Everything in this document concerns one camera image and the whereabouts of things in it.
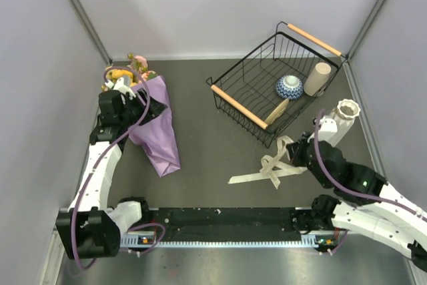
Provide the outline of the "purple pink wrapping paper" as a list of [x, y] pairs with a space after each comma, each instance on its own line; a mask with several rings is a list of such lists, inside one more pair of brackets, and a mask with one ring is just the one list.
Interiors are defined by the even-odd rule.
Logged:
[[146, 84], [151, 100], [163, 103], [167, 108], [155, 119], [136, 127], [130, 133], [129, 139], [143, 148], [158, 176], [164, 177], [181, 168], [169, 95], [161, 75], [148, 80]]

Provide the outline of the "cream ribbon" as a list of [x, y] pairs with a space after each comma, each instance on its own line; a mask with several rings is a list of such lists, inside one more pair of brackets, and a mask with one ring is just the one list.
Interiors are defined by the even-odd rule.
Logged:
[[289, 151], [286, 149], [294, 140], [289, 136], [283, 135], [276, 140], [277, 154], [273, 157], [264, 155], [261, 158], [261, 169], [258, 173], [246, 174], [241, 176], [232, 176], [228, 184], [242, 184], [260, 180], [269, 180], [273, 183], [275, 189], [278, 189], [281, 181], [280, 178], [286, 176], [300, 175], [307, 171], [305, 167], [295, 167], [283, 162], [284, 159], [290, 161]]

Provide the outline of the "yellow pink flower bunch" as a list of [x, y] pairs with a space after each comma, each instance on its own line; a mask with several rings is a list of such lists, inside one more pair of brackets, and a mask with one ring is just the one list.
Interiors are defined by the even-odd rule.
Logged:
[[114, 88], [118, 79], [125, 78], [125, 85], [134, 87], [144, 81], [157, 77], [155, 71], [149, 70], [147, 59], [141, 55], [129, 53], [127, 55], [129, 64], [126, 66], [113, 67], [108, 66], [104, 71], [104, 84], [101, 86], [102, 91], [109, 91]]

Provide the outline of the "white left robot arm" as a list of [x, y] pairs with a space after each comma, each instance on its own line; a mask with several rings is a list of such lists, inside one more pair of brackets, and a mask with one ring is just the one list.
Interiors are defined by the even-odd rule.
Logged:
[[143, 197], [130, 196], [114, 209], [107, 206], [113, 174], [130, 133], [158, 118], [164, 103], [146, 89], [112, 89], [99, 94], [99, 114], [89, 135], [89, 158], [81, 185], [69, 208], [56, 218], [56, 228], [69, 259], [114, 257], [121, 238], [132, 228], [149, 226], [153, 215]]

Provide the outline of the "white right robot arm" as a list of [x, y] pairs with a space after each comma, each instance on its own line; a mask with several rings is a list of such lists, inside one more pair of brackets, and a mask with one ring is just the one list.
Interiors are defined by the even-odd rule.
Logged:
[[307, 169], [334, 193], [314, 200], [311, 219], [316, 227], [356, 232], [395, 249], [426, 270], [426, 211], [384, 176], [349, 162], [340, 149], [315, 134], [291, 142], [286, 151], [293, 166]]

